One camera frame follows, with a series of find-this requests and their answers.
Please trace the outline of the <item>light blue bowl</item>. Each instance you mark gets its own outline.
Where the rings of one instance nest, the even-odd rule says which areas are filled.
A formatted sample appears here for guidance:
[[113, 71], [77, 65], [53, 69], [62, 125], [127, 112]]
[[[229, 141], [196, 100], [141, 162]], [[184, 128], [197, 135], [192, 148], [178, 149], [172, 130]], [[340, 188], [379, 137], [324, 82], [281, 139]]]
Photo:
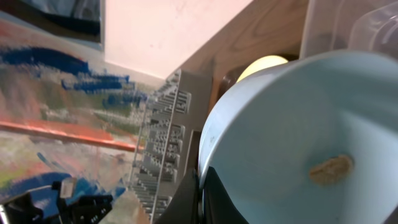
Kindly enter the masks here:
[[[350, 175], [309, 170], [348, 155]], [[198, 168], [213, 167], [249, 223], [383, 223], [397, 213], [397, 61], [336, 51], [233, 85], [206, 120]]]

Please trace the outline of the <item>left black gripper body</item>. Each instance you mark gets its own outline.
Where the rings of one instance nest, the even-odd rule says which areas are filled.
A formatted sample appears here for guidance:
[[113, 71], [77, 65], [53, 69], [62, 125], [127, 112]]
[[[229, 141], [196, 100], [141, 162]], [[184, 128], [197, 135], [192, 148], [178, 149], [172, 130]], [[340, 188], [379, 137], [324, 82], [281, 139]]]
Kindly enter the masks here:
[[[1, 223], [98, 224], [113, 209], [112, 195], [83, 195], [76, 202], [67, 204], [66, 199], [73, 196], [75, 187], [76, 178], [69, 177], [4, 200], [1, 202]], [[31, 193], [42, 189], [57, 192], [56, 215], [45, 218], [43, 210], [34, 205]]]

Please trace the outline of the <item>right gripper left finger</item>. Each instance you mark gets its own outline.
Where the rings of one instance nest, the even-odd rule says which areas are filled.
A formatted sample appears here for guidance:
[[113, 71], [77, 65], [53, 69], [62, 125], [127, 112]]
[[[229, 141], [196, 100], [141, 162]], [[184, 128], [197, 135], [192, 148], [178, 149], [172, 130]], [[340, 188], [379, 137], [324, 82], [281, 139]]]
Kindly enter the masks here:
[[199, 224], [199, 183], [195, 169], [184, 175], [174, 197], [155, 224]]

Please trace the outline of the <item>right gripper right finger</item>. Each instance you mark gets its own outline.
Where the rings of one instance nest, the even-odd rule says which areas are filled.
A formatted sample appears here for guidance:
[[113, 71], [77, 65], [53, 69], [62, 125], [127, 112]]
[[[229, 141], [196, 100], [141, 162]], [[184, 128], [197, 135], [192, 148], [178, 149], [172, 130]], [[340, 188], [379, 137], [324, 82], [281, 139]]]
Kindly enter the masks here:
[[209, 167], [203, 186], [203, 220], [206, 224], [248, 224], [230, 199], [213, 167]]

